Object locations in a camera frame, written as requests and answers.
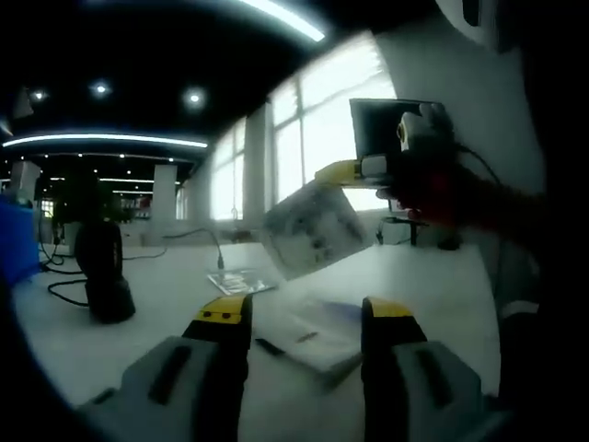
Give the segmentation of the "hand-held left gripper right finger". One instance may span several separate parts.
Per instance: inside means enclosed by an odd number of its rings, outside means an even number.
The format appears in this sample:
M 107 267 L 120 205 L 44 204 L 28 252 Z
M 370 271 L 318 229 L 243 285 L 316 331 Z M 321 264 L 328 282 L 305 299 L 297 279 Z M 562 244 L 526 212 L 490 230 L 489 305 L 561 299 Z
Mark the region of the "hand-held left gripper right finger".
M 364 299 L 361 350 L 367 441 L 498 441 L 513 421 L 397 302 Z

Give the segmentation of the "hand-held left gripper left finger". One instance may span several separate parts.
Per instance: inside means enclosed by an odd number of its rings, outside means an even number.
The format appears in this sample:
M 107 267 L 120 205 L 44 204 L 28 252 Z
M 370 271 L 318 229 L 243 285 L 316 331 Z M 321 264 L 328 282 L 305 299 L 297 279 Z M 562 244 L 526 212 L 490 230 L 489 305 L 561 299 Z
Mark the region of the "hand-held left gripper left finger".
M 252 297 L 218 297 L 79 408 L 103 441 L 236 441 Z

